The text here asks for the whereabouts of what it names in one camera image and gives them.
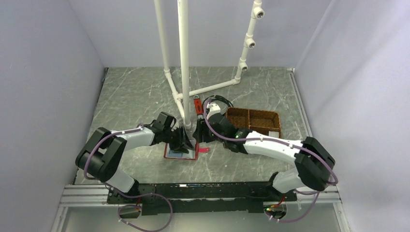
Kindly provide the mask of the aluminium rail frame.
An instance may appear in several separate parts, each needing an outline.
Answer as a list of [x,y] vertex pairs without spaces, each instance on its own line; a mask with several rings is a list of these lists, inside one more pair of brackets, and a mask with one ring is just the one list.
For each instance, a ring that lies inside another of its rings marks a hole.
[[[162,67],[109,68],[103,81],[90,131],[121,130],[149,123],[160,112],[180,113]],[[349,226],[335,187],[317,199],[299,195],[280,205],[284,223],[269,219],[262,202],[248,198],[270,175],[290,166],[266,156],[244,155],[208,143],[198,160],[165,159],[164,144],[127,151],[121,170],[144,190],[161,196],[142,202],[142,215],[132,226],[119,222],[118,203],[109,204],[108,189],[78,171],[60,200],[60,229],[66,232],[347,232]]]

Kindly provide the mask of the red card holder wallet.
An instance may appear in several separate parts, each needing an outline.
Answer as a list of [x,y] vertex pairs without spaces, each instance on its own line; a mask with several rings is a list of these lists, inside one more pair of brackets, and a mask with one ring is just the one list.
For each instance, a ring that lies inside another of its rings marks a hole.
[[165,151],[163,157],[165,159],[175,160],[197,160],[200,153],[207,153],[210,151],[209,147],[201,147],[195,143],[194,150],[188,150],[188,153],[172,151],[168,144],[165,144]]

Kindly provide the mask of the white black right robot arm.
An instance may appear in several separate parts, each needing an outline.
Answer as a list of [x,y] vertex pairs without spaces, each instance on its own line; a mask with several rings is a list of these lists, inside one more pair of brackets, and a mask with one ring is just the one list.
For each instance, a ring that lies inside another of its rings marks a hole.
[[334,158],[313,137],[303,141],[270,137],[251,129],[236,128],[220,113],[200,117],[193,136],[199,143],[219,141],[235,153],[262,155],[290,164],[291,169],[273,173],[268,181],[266,194],[273,201],[297,188],[321,192],[338,183],[333,171]]

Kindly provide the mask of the brown woven divided basket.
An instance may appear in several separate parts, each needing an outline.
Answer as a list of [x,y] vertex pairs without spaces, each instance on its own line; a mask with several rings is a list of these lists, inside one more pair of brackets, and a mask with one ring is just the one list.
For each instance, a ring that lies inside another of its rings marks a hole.
[[264,135],[268,135],[269,131],[279,131],[282,138],[277,112],[229,107],[225,116],[237,128],[247,128]]

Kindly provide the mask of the white PVC pipe frame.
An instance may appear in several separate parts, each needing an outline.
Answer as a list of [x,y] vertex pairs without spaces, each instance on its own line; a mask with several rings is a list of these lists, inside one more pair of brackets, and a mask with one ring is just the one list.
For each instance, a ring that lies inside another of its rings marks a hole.
[[178,108],[178,111],[182,117],[183,125],[187,129],[192,128],[192,122],[190,119],[190,97],[196,94],[202,94],[217,90],[223,87],[234,86],[240,83],[241,75],[243,72],[249,69],[247,64],[247,56],[249,50],[253,49],[256,45],[254,40],[254,30],[257,20],[262,19],[265,15],[265,11],[262,8],[262,0],[254,0],[251,13],[248,30],[246,32],[243,50],[238,61],[235,76],[226,82],[221,82],[208,87],[191,90],[189,81],[189,23],[188,23],[188,2],[186,0],[177,1],[177,14],[178,14],[178,33],[179,33],[179,50],[180,50],[180,68],[181,68],[181,83],[182,92],[179,93],[172,80],[169,64],[169,49],[166,38],[165,21],[163,18],[162,1],[155,0],[155,15],[157,20],[157,27],[160,38],[160,46],[163,60],[163,72],[166,80],[168,81],[171,89],[172,97]]

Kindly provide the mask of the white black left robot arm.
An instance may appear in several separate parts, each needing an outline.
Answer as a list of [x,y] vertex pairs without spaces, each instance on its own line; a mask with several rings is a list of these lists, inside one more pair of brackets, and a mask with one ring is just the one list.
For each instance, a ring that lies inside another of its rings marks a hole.
[[143,146],[165,143],[170,151],[195,154],[195,146],[183,127],[172,128],[171,123],[153,120],[129,130],[98,128],[75,159],[85,179],[98,180],[117,191],[127,203],[139,196],[139,182],[122,171],[119,163],[125,151]]

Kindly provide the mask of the red handled adjustable wrench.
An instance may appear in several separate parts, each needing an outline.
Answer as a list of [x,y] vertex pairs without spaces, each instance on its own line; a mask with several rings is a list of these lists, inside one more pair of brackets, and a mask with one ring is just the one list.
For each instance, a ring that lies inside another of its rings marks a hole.
[[198,95],[193,96],[193,102],[195,107],[195,112],[198,119],[203,119],[203,105],[200,97]]

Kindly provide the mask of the white cards stack in basket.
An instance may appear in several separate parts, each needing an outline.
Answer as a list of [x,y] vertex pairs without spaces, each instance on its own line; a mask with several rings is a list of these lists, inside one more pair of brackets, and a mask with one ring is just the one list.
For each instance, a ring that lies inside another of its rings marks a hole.
[[269,131],[268,136],[274,137],[274,138],[280,138],[280,132],[279,131]]

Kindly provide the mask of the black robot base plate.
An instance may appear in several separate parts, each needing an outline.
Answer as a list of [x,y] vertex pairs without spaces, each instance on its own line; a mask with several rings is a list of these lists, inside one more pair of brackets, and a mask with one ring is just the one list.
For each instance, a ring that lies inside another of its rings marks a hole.
[[108,204],[139,204],[142,215],[162,213],[201,213],[246,211],[263,213],[270,203],[295,202],[290,190],[280,193],[267,181],[214,183],[150,183],[139,184],[139,195],[120,195],[109,190]]

